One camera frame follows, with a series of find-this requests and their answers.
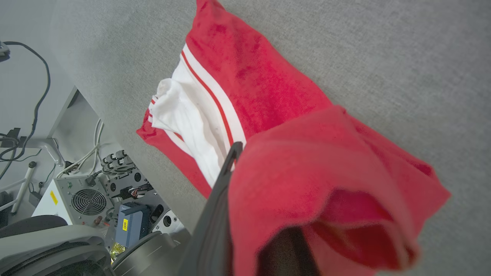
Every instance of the red cloth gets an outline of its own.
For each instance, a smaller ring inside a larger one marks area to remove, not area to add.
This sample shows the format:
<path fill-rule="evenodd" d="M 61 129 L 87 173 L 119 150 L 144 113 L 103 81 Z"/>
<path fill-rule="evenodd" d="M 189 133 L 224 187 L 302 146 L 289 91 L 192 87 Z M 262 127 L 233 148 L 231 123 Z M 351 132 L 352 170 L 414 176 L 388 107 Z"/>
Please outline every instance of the red cloth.
<path fill-rule="evenodd" d="M 339 106 L 249 140 L 229 188 L 234 272 L 254 275 L 279 230 L 298 225 L 323 275 L 417 261 L 417 234 L 448 199 L 431 166 Z"/>
<path fill-rule="evenodd" d="M 416 262 L 417 234 L 449 197 L 429 165 L 333 106 L 216 0 L 197 0 L 186 43 L 230 100 L 247 141 L 229 192 L 235 275 L 254 275 L 260 250 L 292 225 L 302 226 L 325 275 Z M 148 111 L 137 132 L 209 196 L 194 159 L 151 127 Z"/>

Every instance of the yellow sticker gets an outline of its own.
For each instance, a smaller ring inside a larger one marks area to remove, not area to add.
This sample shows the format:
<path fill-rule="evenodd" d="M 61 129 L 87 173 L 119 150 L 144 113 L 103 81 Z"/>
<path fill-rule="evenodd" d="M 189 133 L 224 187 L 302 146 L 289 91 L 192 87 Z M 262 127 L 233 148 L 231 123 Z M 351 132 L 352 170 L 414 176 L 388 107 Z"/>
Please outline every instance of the yellow sticker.
<path fill-rule="evenodd" d="M 51 198 L 53 199 L 53 202 L 55 203 L 55 205 L 57 205 L 58 204 L 58 199 L 56 199 L 56 196 L 55 196 L 54 192 L 51 191 L 50 195 L 51 195 Z"/>
<path fill-rule="evenodd" d="M 123 219 L 123 230 L 128 231 L 128 220 Z"/>

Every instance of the red stripe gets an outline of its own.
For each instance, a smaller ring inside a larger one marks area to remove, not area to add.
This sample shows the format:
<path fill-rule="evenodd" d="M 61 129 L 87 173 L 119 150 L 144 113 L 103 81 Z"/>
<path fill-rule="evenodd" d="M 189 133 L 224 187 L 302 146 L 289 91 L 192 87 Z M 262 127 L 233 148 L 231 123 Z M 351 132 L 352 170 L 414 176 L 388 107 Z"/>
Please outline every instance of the red stripe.
<path fill-rule="evenodd" d="M 184 141 L 183 137 L 179 135 L 179 133 L 176 133 L 174 132 L 174 134 L 177 136 L 177 138 L 181 139 L 182 141 Z"/>
<path fill-rule="evenodd" d="M 145 117 L 150 117 L 150 111 L 147 110 Z M 153 128 L 148 119 L 144 119 L 143 125 L 136 131 L 138 135 L 149 145 L 156 147 L 159 151 L 165 154 L 191 181 L 198 191 L 208 198 L 212 189 L 205 177 L 201 173 L 194 158 L 185 153 L 178 147 L 163 130 Z"/>
<path fill-rule="evenodd" d="M 227 118 L 225 117 L 225 112 L 223 112 L 223 108 L 221 108 L 221 105 L 218 102 L 218 99 L 216 98 L 216 96 L 213 94 L 212 90 L 203 82 L 203 80 L 201 80 L 201 78 L 198 76 L 198 74 L 196 74 L 196 72 L 191 68 L 191 65 L 189 65 L 188 59 L 186 58 L 184 51 L 182 51 L 181 54 L 183 55 L 184 62 L 188 66 L 191 73 L 199 81 L 199 83 L 206 89 L 206 91 L 208 91 L 210 96 L 213 98 L 213 101 L 217 105 L 218 110 L 220 111 L 220 115 L 221 115 L 221 118 L 223 120 L 223 123 L 225 125 L 225 130 L 227 131 L 228 141 L 230 143 L 230 146 L 232 146 L 232 144 L 234 143 L 234 139 L 232 138 L 232 132 L 230 131 L 230 128 L 228 127 L 228 121 L 227 121 Z"/>

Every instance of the black cable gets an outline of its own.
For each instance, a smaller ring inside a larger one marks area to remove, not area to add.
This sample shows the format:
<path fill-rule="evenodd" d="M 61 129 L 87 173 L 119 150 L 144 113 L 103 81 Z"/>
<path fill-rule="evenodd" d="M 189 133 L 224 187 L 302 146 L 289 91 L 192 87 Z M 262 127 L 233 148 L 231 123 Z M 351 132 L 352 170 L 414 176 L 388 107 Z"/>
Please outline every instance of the black cable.
<path fill-rule="evenodd" d="M 34 157 L 34 156 L 38 156 L 38 155 L 39 155 L 39 153 L 41 153 L 41 150 L 42 150 L 42 149 L 40 149 L 40 150 L 39 150 L 39 151 L 38 151 L 36 154 L 29 155 L 29 156 L 27 156 L 26 158 L 24 158 L 24 159 L 22 159 L 22 160 L 14 160 L 14 161 L 15 161 L 15 162 L 22 162 L 22 161 L 25 161 L 27 158 L 31 158 L 31 157 Z"/>
<path fill-rule="evenodd" d="M 24 48 L 26 48 L 27 50 L 29 50 L 31 53 L 35 54 L 43 62 L 44 66 L 46 67 L 46 73 L 48 75 L 48 84 L 46 85 L 46 90 L 44 91 L 43 96 L 37 102 L 36 107 L 34 108 L 34 120 L 32 122 L 31 132 L 30 132 L 29 136 L 26 138 L 26 140 L 24 141 L 24 144 L 22 145 L 22 151 L 20 152 L 20 154 L 17 157 L 15 157 L 15 154 L 17 153 L 17 146 L 20 144 L 20 141 L 17 138 L 6 137 L 7 135 L 5 135 L 5 134 L 2 134 L 1 135 L 3 137 L 0 138 L 0 143 L 3 142 L 3 141 L 11 141 L 11 142 L 14 143 L 14 145 L 11 148 L 9 148 L 9 149 L 7 149 L 7 150 L 5 150 L 5 151 L 3 151 L 3 152 L 0 153 L 0 160 L 1 161 L 8 161 L 8 164 L 5 166 L 5 168 L 3 169 L 3 172 L 0 174 L 0 180 L 2 179 L 2 177 L 7 172 L 8 168 L 10 167 L 10 165 L 12 164 L 12 162 L 13 161 L 16 161 L 17 159 L 19 159 L 21 156 L 24 155 L 24 152 L 26 150 L 27 141 L 29 141 L 29 139 L 34 135 L 34 131 L 36 130 L 37 114 L 38 114 L 38 111 L 39 111 L 39 107 L 41 106 L 41 103 L 43 102 L 44 98 L 46 98 L 46 95 L 48 94 L 48 91 L 50 90 L 50 86 L 51 86 L 50 68 L 48 67 L 47 62 L 44 60 L 44 58 L 42 56 L 40 56 L 36 51 L 34 51 L 31 47 L 27 46 L 24 43 L 15 42 L 15 41 L 4 41 L 3 43 L 5 45 L 19 45 L 19 46 L 23 46 Z M 10 151 L 12 151 L 12 155 L 10 156 L 10 158 L 9 159 L 4 159 L 3 158 L 4 154 L 6 154 L 7 152 L 10 152 Z"/>
<path fill-rule="evenodd" d="M 111 208 L 107 209 L 107 211 L 106 211 L 106 218 L 110 218 L 112 220 L 113 219 L 112 218 L 112 215 L 114 215 L 114 211 L 112 212 L 111 216 L 109 216 L 109 212 L 111 210 L 114 210 L 114 207 L 111 207 Z"/>
<path fill-rule="evenodd" d="M 56 164 L 53 165 L 53 169 L 50 171 L 50 174 L 48 174 L 48 176 L 46 176 L 46 180 L 43 183 L 47 183 L 48 182 L 48 179 L 49 179 L 51 173 L 55 170 L 55 167 L 56 167 Z"/>
<path fill-rule="evenodd" d="M 33 192 L 35 192 L 35 191 L 34 191 L 34 184 L 33 184 L 32 182 L 29 182 L 29 186 L 28 186 L 28 188 L 29 188 L 29 193 L 33 193 Z"/>
<path fill-rule="evenodd" d="M 31 139 L 31 137 L 34 135 L 34 131 L 36 130 L 36 124 L 37 124 L 37 117 L 38 117 L 38 111 L 39 111 L 39 107 L 41 106 L 41 103 L 43 102 L 44 98 L 46 98 L 46 95 L 48 94 L 48 91 L 50 90 L 50 86 L 51 86 L 51 76 L 50 76 L 50 69 L 48 67 L 48 64 L 47 62 L 44 60 L 44 58 L 42 56 L 40 56 L 36 51 L 34 51 L 31 47 L 27 46 L 26 44 L 24 43 L 21 43 L 21 42 L 15 42 L 15 41 L 4 41 L 4 44 L 5 45 L 19 45 L 19 46 L 22 46 L 24 48 L 26 48 L 27 50 L 29 50 L 31 53 L 35 54 L 44 64 L 44 66 L 46 67 L 46 73 L 48 75 L 48 84 L 46 85 L 46 90 L 44 91 L 44 94 L 43 96 L 41 97 L 41 99 L 37 102 L 36 104 L 36 107 L 34 108 L 34 120 L 32 122 L 32 129 L 31 129 L 31 132 L 30 134 L 28 135 L 28 137 L 26 138 L 26 140 L 24 141 L 24 144 L 22 145 L 22 151 L 20 152 L 20 154 L 16 157 L 11 157 L 10 159 L 4 159 L 3 156 L 4 154 L 10 152 L 10 151 L 15 151 L 17 149 L 17 146 L 13 146 L 3 152 L 0 153 L 0 160 L 2 161 L 15 161 L 17 159 L 19 159 L 21 156 L 24 155 L 24 152 L 26 150 L 26 144 L 27 144 L 27 141 L 29 141 L 29 139 Z"/>
<path fill-rule="evenodd" d="M 12 151 L 12 155 L 10 156 L 11 159 L 14 158 L 16 152 L 17 152 L 17 147 Z M 10 167 L 10 165 L 12 165 L 12 161 L 9 161 L 7 163 L 7 165 L 5 166 L 5 168 L 3 168 L 3 171 L 0 174 L 0 180 L 5 175 L 5 173 L 7 172 L 8 168 Z"/>

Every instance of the white cable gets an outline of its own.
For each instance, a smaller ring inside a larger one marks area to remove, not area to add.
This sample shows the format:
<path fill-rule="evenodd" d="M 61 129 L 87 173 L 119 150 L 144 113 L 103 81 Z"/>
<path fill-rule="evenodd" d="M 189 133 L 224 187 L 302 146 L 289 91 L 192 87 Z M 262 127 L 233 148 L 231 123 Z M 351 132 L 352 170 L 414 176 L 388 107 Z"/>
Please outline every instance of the white cable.
<path fill-rule="evenodd" d="M 99 126 L 99 122 L 101 123 L 101 127 L 99 128 L 99 132 L 97 133 L 97 127 Z M 101 122 L 101 120 L 99 119 L 97 121 L 97 124 L 95 126 L 95 130 L 94 130 L 94 147 L 96 147 L 96 149 L 95 149 L 95 154 L 94 154 L 94 165 L 92 166 L 92 170 L 90 171 L 90 174 L 92 174 L 95 170 L 95 167 L 97 165 L 97 159 L 99 158 L 99 161 L 101 160 L 101 157 L 99 156 L 99 146 L 100 146 L 101 133 L 102 133 L 103 128 L 104 128 L 104 123 Z"/>
<path fill-rule="evenodd" d="M 76 168 L 75 171 L 73 171 L 73 173 L 77 173 L 79 171 L 79 169 L 82 167 L 83 163 L 93 154 L 95 153 L 95 156 L 94 156 L 94 165 L 92 167 L 92 170 L 90 172 L 93 173 L 93 171 L 95 170 L 95 167 L 97 165 L 97 158 L 99 156 L 99 145 L 100 145 L 100 139 L 101 139 L 101 133 L 102 133 L 102 128 L 104 127 L 104 123 L 101 122 L 101 120 L 99 119 L 97 121 L 97 124 L 96 124 L 96 129 L 94 130 L 94 147 L 82 158 L 80 158 L 80 160 L 76 161 L 75 163 L 71 164 L 70 166 L 68 166 L 67 168 L 63 169 L 59 174 L 56 175 L 57 178 L 61 177 L 63 175 L 64 172 L 70 170 L 71 168 L 75 167 L 78 165 L 78 167 Z"/>

